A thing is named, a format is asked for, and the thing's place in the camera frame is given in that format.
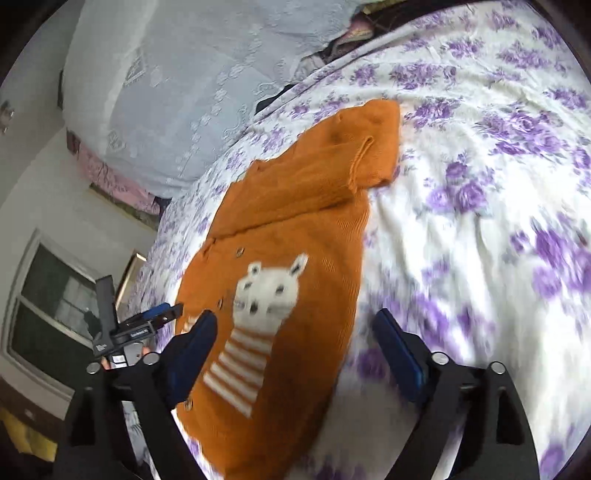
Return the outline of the person's left hand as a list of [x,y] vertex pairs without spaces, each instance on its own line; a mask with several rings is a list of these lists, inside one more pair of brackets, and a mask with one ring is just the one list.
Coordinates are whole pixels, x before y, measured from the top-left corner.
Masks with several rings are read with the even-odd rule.
[[128,348],[123,354],[112,355],[109,358],[103,357],[100,360],[100,364],[105,370],[125,368],[135,365],[149,352],[150,349],[148,347],[135,345]]

